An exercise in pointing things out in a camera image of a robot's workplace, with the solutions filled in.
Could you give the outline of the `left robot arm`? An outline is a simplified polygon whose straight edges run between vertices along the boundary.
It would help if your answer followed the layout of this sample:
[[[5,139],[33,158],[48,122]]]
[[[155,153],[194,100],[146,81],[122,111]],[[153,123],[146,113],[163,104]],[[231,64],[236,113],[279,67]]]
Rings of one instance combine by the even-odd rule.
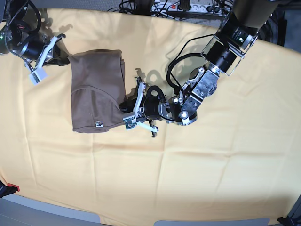
[[[157,132],[158,128],[152,124],[154,120],[165,120],[180,126],[195,122],[197,109],[206,97],[216,91],[220,74],[230,76],[233,73],[279,4],[278,0],[234,1],[232,9],[201,53],[179,54],[168,65],[166,81],[174,89],[174,96],[170,99],[158,86],[147,87],[137,77],[137,95],[133,100],[120,104],[125,112],[123,122],[126,129],[141,126]],[[172,70],[179,62],[192,57],[200,57],[205,63],[192,71],[190,78],[180,85]]]

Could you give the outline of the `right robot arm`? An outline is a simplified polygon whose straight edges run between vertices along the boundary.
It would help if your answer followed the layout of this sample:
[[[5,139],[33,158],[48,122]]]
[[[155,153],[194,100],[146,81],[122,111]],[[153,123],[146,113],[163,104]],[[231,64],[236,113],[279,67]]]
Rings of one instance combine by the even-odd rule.
[[[137,126],[158,132],[152,116],[142,109],[145,83],[137,78],[138,96],[126,100],[125,63],[120,50],[95,49],[68,55],[58,42],[65,37],[40,33],[41,15],[30,0],[3,0],[0,19],[0,53],[12,53],[24,61],[30,80],[47,77],[45,66],[71,66],[71,121],[78,133],[102,133],[118,126]]]

